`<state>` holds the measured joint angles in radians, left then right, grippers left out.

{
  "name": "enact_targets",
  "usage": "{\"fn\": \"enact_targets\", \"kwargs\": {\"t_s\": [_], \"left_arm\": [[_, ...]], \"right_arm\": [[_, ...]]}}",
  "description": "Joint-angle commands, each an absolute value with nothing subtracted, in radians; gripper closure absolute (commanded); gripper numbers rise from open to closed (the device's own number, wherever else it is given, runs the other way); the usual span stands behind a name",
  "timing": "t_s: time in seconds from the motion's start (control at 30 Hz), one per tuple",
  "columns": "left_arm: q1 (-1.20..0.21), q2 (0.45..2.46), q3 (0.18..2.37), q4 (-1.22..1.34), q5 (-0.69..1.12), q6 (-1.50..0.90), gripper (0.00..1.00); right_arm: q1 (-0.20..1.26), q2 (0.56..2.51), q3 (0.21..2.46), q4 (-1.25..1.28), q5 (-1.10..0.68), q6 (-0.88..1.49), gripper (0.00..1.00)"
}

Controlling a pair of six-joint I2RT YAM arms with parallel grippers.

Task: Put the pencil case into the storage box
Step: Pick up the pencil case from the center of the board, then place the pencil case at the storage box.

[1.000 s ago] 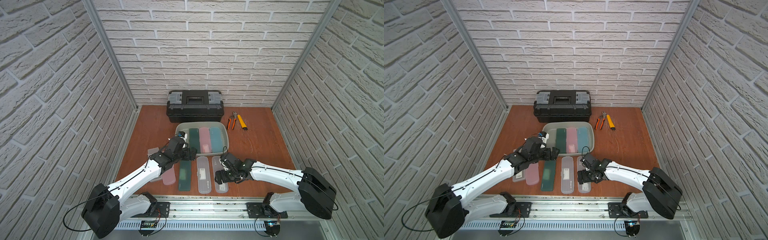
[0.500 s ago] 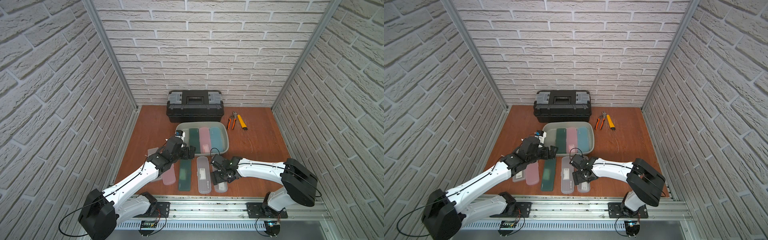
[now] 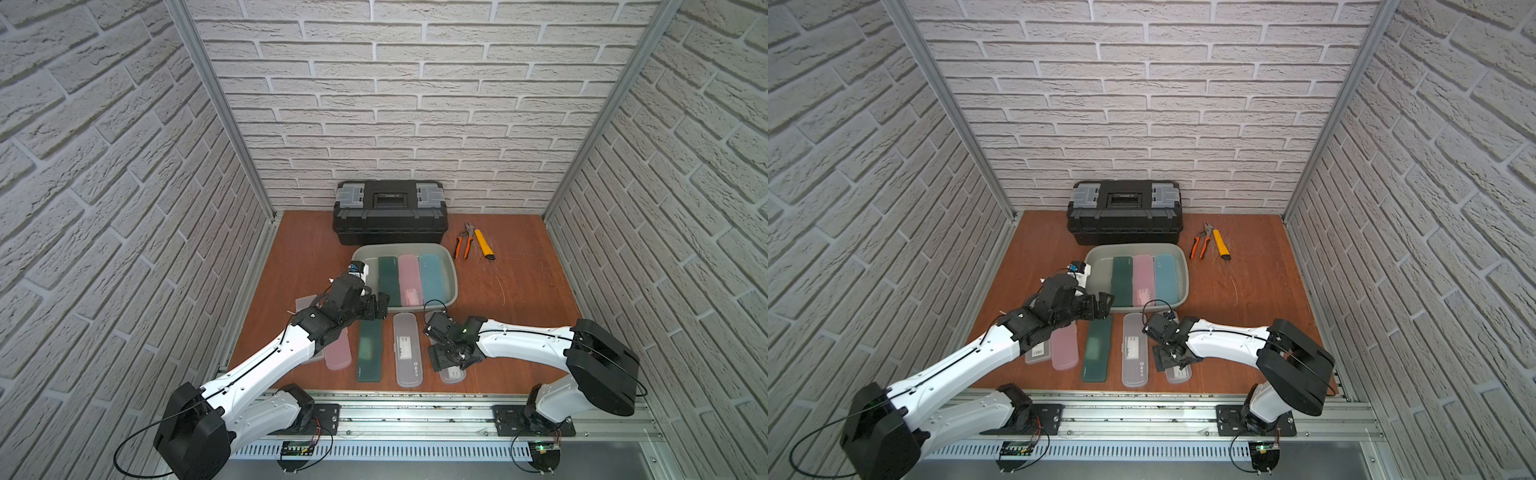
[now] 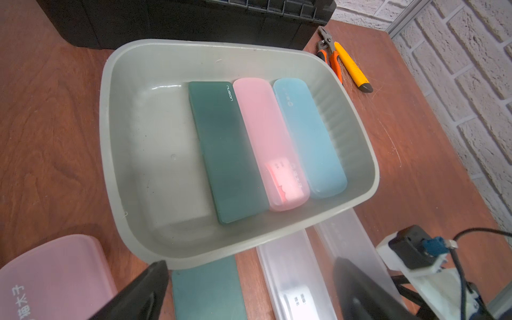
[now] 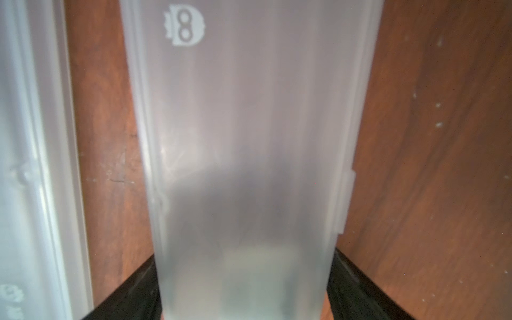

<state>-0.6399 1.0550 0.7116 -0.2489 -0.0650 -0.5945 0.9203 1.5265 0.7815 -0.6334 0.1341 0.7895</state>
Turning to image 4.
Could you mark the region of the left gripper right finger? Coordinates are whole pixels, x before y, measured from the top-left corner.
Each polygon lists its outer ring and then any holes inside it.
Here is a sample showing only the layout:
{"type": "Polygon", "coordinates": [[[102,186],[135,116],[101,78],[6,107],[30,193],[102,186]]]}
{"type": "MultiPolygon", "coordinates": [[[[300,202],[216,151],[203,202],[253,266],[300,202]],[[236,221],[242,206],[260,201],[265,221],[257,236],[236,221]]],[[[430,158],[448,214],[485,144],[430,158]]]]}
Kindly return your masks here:
{"type": "Polygon", "coordinates": [[[335,260],[333,279],[344,319],[416,318],[346,258],[335,260]]]}

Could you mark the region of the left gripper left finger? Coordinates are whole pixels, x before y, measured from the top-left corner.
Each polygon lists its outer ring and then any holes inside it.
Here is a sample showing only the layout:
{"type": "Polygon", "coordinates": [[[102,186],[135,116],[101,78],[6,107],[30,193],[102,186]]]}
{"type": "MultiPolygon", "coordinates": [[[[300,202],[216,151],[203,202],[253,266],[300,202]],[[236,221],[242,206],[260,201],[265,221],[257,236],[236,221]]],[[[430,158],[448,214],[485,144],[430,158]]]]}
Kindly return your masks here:
{"type": "Polygon", "coordinates": [[[158,319],[168,283],[166,262],[154,262],[91,318],[158,319]]]}

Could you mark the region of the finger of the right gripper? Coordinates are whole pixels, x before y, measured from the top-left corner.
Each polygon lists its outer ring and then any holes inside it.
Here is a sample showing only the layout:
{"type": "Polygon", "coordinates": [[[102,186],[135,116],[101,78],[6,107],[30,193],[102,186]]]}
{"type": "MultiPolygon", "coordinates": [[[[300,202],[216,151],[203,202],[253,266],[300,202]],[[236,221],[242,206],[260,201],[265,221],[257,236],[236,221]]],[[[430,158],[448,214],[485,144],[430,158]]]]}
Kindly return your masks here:
{"type": "Polygon", "coordinates": [[[405,287],[405,285],[410,284],[409,280],[404,275],[395,275],[391,277],[393,284],[396,286],[399,294],[402,297],[405,297],[406,300],[411,301],[417,306],[421,307],[424,303],[423,298],[416,291],[405,287]]]}

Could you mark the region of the light blue pencil case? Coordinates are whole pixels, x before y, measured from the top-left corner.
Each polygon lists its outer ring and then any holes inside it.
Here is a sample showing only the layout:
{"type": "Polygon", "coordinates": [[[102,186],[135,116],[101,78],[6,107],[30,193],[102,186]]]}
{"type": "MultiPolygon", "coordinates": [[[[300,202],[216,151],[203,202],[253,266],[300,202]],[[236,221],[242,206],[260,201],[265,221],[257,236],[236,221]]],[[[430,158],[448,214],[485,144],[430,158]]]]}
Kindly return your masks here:
{"type": "Polygon", "coordinates": [[[273,90],[311,197],[325,199],[345,191],[346,174],[307,84],[298,78],[281,78],[273,90]]]}

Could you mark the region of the pink pencil case with label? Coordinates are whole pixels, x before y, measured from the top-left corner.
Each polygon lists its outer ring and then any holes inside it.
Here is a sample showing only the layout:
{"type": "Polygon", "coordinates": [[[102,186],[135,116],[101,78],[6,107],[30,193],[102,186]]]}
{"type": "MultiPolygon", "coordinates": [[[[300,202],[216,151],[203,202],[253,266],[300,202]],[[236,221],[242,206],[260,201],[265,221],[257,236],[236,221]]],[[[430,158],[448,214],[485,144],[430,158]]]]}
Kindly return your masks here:
{"type": "Polygon", "coordinates": [[[270,83],[245,77],[233,82],[239,108],[269,200],[282,212],[303,205],[310,189],[270,83]]]}

